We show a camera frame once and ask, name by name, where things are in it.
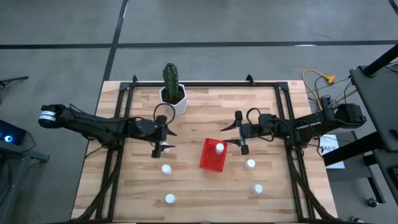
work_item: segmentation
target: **paper sign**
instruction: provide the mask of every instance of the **paper sign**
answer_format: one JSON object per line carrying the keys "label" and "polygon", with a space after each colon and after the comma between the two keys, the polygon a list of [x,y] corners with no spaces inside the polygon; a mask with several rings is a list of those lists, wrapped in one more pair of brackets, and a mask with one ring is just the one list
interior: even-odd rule
{"label": "paper sign", "polygon": [[[335,134],[324,134],[321,137],[320,147],[323,149],[322,155],[329,153],[335,149],[338,149],[338,141],[336,140]],[[329,165],[327,169],[345,169],[344,162],[337,162],[335,164]]]}

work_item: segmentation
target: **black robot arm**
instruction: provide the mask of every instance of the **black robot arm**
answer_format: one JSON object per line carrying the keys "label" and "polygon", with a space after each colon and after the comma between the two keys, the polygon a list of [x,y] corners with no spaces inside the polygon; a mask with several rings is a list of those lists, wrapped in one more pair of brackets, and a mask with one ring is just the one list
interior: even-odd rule
{"label": "black robot arm", "polygon": [[154,158],[159,158],[164,149],[173,147],[163,144],[167,135],[176,136],[167,127],[167,117],[163,115],[157,116],[155,122],[141,117],[102,118],[87,114],[72,105],[69,108],[64,105],[43,105],[39,124],[44,128],[66,128],[76,131],[87,139],[97,139],[105,147],[115,146],[125,138],[153,142]]}
{"label": "black robot arm", "polygon": [[[303,116],[292,120],[280,119],[273,114],[262,114],[257,108],[252,108],[246,114],[249,121],[242,123],[241,111],[235,112],[235,122],[222,129],[227,131],[239,128],[239,139],[224,140],[241,147],[242,154],[249,154],[249,147],[246,139],[262,138],[272,141],[274,138],[289,138],[287,142],[292,148],[306,147],[312,137],[326,134],[337,128],[358,128],[366,122],[362,115],[361,108],[355,104],[342,104],[335,108],[330,107],[328,99],[322,99],[323,109],[314,114]],[[251,111],[259,112],[258,124],[253,124],[249,119]]]}

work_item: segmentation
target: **wheel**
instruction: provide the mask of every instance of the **wheel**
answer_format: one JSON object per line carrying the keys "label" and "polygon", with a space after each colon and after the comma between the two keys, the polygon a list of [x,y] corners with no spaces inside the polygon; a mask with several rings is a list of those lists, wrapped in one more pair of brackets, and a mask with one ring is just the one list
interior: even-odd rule
{"label": "wheel", "polygon": [[376,208],[378,204],[379,204],[379,202],[377,202],[377,199],[376,199],[375,197],[374,197],[374,198],[369,198],[369,199],[368,199],[368,205],[369,205],[370,207]]}

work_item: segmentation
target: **red plastic basket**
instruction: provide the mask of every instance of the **red plastic basket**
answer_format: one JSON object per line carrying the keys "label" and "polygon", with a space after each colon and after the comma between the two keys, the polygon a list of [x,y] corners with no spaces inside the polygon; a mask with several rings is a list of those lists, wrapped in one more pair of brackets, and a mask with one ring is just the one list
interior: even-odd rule
{"label": "red plastic basket", "polygon": [[[221,154],[216,153],[216,145],[222,143],[224,151]],[[222,172],[224,169],[227,142],[206,138],[205,146],[200,159],[200,168]]]}

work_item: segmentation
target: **black stand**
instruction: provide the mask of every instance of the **black stand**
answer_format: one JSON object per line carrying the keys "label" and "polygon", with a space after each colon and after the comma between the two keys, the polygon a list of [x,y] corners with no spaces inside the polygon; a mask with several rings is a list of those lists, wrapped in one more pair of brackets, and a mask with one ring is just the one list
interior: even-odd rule
{"label": "black stand", "polygon": [[17,77],[17,78],[9,78],[9,79],[6,79],[6,80],[0,80],[0,86],[2,86],[0,91],[4,87],[6,87],[6,85],[10,84],[10,82],[17,81],[17,80],[26,80],[28,78],[29,78],[28,76],[24,76],[24,77]]}
{"label": "black stand", "polygon": [[362,158],[362,166],[365,165],[367,168],[368,175],[366,178],[368,179],[374,194],[373,198],[368,199],[368,205],[374,208],[379,203],[385,203],[386,200],[384,199],[380,187],[377,184],[376,178],[374,177],[373,171],[370,168],[371,165],[377,164],[377,160],[374,154],[365,156],[364,153],[372,151],[373,149],[382,149],[384,144],[378,132],[369,134],[361,139],[357,139],[354,132],[353,136],[355,141],[323,155],[323,159],[325,161],[325,165],[328,166],[339,161],[360,156]]}
{"label": "black stand", "polygon": [[363,69],[363,74],[373,78],[382,67],[388,65],[392,60],[398,57],[398,44],[376,59],[372,64]]}
{"label": "black stand", "polygon": [[19,186],[21,186],[31,159],[37,159],[40,163],[49,161],[49,155],[33,150],[26,150],[20,146],[0,141],[0,158],[9,163],[10,182],[8,193],[6,191],[0,198],[4,197],[0,205],[0,224],[10,223],[12,208],[14,208]]}

